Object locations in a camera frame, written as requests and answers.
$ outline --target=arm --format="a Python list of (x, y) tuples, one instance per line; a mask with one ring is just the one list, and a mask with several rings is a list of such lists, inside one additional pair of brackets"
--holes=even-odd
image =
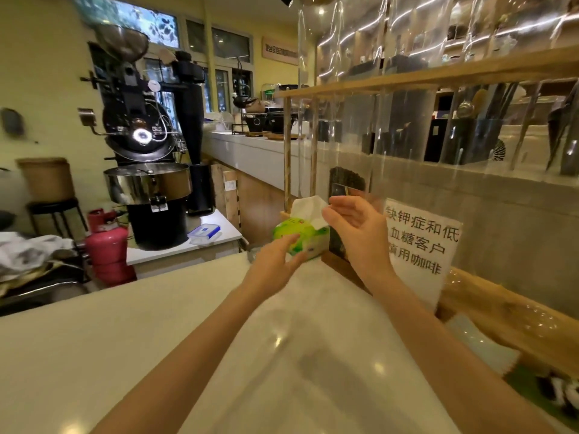
[(286, 250), (297, 238), (288, 235), (266, 245), (242, 284), (141, 379), (91, 433), (176, 433), (251, 313), (280, 291), (305, 261), (305, 253), (300, 253), (286, 263)]
[(430, 387), (463, 434), (554, 433), (525, 399), (456, 340), (396, 276), (386, 218), (360, 197), (332, 197), (323, 211), (348, 258), (388, 313)]

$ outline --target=wall sign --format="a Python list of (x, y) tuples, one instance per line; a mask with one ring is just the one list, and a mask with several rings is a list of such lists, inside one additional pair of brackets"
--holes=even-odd
[(261, 44), (261, 56), (286, 64), (298, 65), (298, 48), (291, 44), (280, 43), (264, 37)]
[(390, 260), (396, 274), (432, 311), (451, 269), (462, 223), (387, 199)]

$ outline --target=ceiling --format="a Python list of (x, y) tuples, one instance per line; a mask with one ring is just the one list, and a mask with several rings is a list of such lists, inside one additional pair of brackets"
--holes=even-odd
[(287, 7), (281, 0), (207, 0), (211, 10), (221, 10), (264, 22), (281, 22), (298, 26), (298, 3), (294, 0), (291, 7)]

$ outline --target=forearm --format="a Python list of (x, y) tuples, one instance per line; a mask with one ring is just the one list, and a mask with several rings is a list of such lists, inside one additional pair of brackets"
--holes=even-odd
[(259, 305), (237, 288), (145, 376), (92, 434), (176, 433), (250, 314)]
[(463, 434), (554, 432), (539, 413), (456, 340), (395, 275), (365, 280)]

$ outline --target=hand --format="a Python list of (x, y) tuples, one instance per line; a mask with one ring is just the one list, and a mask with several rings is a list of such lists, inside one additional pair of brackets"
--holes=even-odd
[(295, 270), (306, 261), (306, 252), (302, 251), (286, 262), (288, 248), (298, 239), (299, 234), (288, 234), (259, 250), (240, 287), (255, 293), (259, 301), (281, 291)]
[(373, 278), (395, 275), (386, 217), (359, 196), (332, 196), (329, 202), (322, 216), (340, 235), (352, 268), (362, 281), (375, 285), (370, 283)]

